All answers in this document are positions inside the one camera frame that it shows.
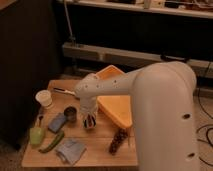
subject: black cabinet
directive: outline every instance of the black cabinet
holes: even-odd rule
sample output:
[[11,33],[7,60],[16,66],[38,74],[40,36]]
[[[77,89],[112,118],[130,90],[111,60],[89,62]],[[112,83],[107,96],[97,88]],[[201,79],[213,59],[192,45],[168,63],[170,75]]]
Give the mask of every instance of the black cabinet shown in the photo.
[[16,145],[35,119],[35,93],[60,73],[51,0],[19,0],[0,11],[0,138]]

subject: gray cloth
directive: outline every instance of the gray cloth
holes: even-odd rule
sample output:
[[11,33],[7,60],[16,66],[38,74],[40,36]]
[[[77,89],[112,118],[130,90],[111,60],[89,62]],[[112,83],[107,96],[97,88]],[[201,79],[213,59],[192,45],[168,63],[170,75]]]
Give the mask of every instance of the gray cloth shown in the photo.
[[69,162],[70,165],[74,165],[80,158],[86,147],[83,143],[77,141],[74,138],[65,140],[55,151],[63,162]]
[[53,133],[57,133],[66,123],[67,117],[63,113],[59,113],[48,125],[48,129]]

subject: white cup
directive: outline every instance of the white cup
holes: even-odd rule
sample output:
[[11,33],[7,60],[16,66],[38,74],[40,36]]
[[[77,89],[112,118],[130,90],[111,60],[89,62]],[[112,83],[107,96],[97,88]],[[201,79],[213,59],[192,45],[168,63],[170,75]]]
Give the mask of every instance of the white cup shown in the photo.
[[52,107],[52,97],[49,90],[39,91],[36,94],[35,98],[44,108],[48,109]]

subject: wooden table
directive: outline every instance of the wooden table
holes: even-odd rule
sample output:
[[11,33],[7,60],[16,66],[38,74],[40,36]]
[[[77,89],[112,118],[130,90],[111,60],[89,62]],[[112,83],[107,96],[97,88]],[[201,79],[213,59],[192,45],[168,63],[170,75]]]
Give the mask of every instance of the wooden table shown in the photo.
[[[78,80],[52,80],[48,89],[60,87],[73,90]],[[47,128],[50,121],[59,113],[63,112],[68,106],[75,106],[78,110],[78,120],[76,124],[66,123],[62,128],[65,132],[65,138],[76,138],[86,145],[86,151],[74,167],[93,167],[93,166],[137,166],[137,157],[135,150],[135,141],[133,133],[130,134],[130,146],[128,141],[122,144],[116,155],[108,152],[110,143],[113,139],[117,126],[102,112],[98,112],[97,125],[93,130],[85,130],[83,128],[81,115],[79,114],[79,101],[71,95],[52,92],[53,107],[44,111],[44,119],[42,126]],[[46,136],[39,148],[46,147],[55,137],[55,134],[46,129]],[[61,159],[56,156],[53,149],[49,153],[41,154],[38,148],[32,148],[27,145],[23,160],[23,167],[70,167],[64,164]]]

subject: zucchini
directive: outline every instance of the zucchini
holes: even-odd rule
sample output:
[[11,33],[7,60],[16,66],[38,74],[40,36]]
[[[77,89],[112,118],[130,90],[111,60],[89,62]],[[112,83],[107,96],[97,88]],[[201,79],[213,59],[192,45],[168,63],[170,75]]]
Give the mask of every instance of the zucchini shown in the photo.
[[47,153],[49,151],[51,151],[64,137],[64,131],[60,131],[56,137],[54,138],[54,140],[46,147],[43,149],[39,149],[38,151],[40,153]]

